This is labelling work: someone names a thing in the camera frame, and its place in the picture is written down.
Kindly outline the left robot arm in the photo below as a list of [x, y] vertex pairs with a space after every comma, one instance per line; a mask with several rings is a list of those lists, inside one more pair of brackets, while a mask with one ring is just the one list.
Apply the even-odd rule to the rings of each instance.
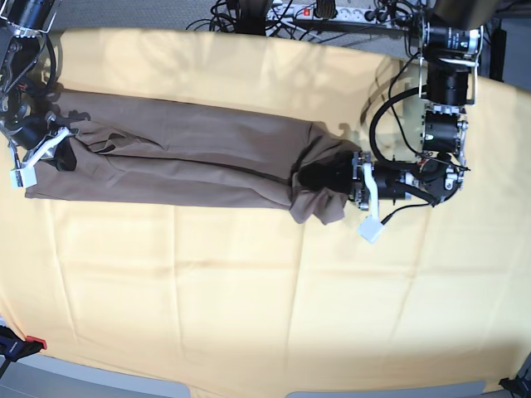
[[[465, 165], [467, 107], [477, 96], [478, 67], [484, 24], [497, 2], [377, 1], [362, 11], [339, 9], [334, 1], [295, 11], [296, 19], [313, 22], [356, 22], [362, 29], [395, 28], [404, 31], [408, 62], [418, 63], [416, 88], [389, 95], [369, 126], [368, 153], [339, 156], [302, 167], [299, 181], [318, 192], [324, 188], [343, 193], [364, 210], [373, 198], [400, 201], [412, 197], [435, 206], [451, 198], [462, 186]], [[421, 118], [421, 144], [413, 162], [386, 158], [378, 148], [376, 130], [381, 117], [395, 104], [417, 96], [425, 103]]]

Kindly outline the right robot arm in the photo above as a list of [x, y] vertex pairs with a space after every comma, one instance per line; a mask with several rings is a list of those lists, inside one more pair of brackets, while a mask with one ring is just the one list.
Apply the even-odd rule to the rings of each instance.
[[35, 159], [60, 172], [72, 172], [77, 161], [73, 133], [56, 116], [35, 105], [56, 83], [57, 61], [49, 37], [58, 1], [1, 2], [1, 133], [12, 150], [15, 166]]

